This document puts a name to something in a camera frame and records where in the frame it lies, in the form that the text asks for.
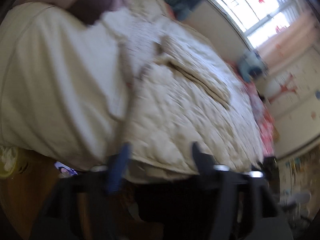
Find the window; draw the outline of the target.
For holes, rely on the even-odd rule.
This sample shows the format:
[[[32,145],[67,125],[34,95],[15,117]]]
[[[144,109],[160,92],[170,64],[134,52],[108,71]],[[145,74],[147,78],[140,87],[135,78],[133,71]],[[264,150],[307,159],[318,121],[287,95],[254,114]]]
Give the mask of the window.
[[[300,15],[296,0],[211,0],[251,48],[288,28]]]

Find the pink floral blanket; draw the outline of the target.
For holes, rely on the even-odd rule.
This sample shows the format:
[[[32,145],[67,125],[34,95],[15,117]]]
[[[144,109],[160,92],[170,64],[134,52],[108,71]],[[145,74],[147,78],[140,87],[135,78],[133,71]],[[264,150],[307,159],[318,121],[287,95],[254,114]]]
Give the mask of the pink floral blanket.
[[[253,82],[247,83],[243,80],[243,78],[238,73],[238,69],[234,62],[225,61],[225,63],[228,67],[231,68],[231,70],[235,72],[235,74],[245,86],[245,91],[249,96],[253,115],[259,128],[260,137],[263,144],[264,157],[275,157],[273,141],[274,119],[267,110],[266,105],[261,100],[255,84]]]

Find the right blue whale curtain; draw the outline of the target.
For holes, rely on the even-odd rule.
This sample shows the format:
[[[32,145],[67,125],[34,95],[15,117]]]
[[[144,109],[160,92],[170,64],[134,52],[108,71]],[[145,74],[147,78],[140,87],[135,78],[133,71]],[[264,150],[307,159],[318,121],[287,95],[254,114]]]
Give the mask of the right blue whale curtain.
[[[247,50],[237,62],[237,69],[241,78],[250,83],[267,72],[267,65],[257,50]]]

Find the cream quilted coat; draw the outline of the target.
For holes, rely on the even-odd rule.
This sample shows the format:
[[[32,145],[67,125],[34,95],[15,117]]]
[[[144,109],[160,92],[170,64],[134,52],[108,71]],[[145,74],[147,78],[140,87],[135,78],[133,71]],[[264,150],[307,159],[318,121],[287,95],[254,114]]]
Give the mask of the cream quilted coat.
[[[29,2],[1,23],[1,150],[33,150],[77,170],[131,144],[126,179],[196,174],[191,145],[235,171],[263,160],[244,84],[164,0],[131,0],[86,26]]]

